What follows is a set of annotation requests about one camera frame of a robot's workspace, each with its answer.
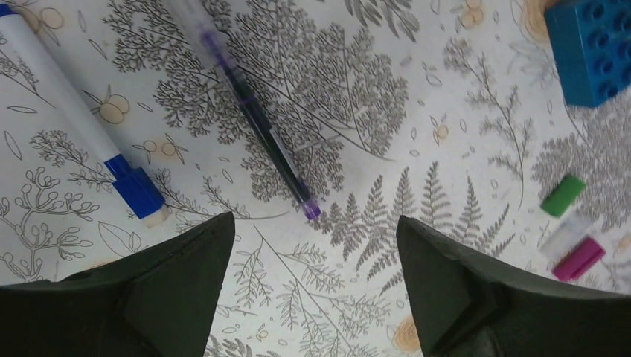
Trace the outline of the clear pen cap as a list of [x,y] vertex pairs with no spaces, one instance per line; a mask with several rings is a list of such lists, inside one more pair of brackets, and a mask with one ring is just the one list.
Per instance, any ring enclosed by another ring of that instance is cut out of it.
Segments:
[[539,247],[539,252],[549,261],[558,263],[582,242],[593,224],[587,216],[569,214]]

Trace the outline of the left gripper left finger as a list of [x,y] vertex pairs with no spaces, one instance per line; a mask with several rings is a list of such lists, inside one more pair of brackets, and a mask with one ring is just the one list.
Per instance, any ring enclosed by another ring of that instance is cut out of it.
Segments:
[[202,356],[235,238],[222,213],[59,282],[1,288],[3,356]]

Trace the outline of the purple gel pen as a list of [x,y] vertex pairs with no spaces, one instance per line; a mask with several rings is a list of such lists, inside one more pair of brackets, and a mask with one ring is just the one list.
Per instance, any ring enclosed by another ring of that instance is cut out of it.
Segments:
[[200,1],[166,1],[164,6],[178,24],[199,61],[205,67],[212,68],[222,75],[229,91],[234,95],[239,110],[304,215],[308,219],[318,218],[321,210],[315,196],[289,158],[280,136],[230,54],[225,34],[217,29],[212,16]]

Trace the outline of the green pen cap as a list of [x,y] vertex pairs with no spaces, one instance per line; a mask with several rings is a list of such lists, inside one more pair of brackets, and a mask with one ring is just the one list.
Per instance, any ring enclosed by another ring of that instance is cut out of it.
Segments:
[[566,175],[558,185],[543,199],[540,208],[548,215],[560,218],[573,205],[586,184],[580,178]]

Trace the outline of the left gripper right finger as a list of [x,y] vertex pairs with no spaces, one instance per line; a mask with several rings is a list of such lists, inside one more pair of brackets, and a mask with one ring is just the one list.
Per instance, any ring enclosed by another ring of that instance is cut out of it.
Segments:
[[630,297],[541,277],[401,216],[397,247],[425,356],[628,356]]

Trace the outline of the magenta pen cap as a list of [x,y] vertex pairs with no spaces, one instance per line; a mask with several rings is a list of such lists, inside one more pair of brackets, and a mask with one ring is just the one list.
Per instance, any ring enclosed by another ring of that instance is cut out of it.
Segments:
[[576,280],[601,260],[606,251],[591,236],[586,236],[569,254],[552,269],[552,274],[562,282]]

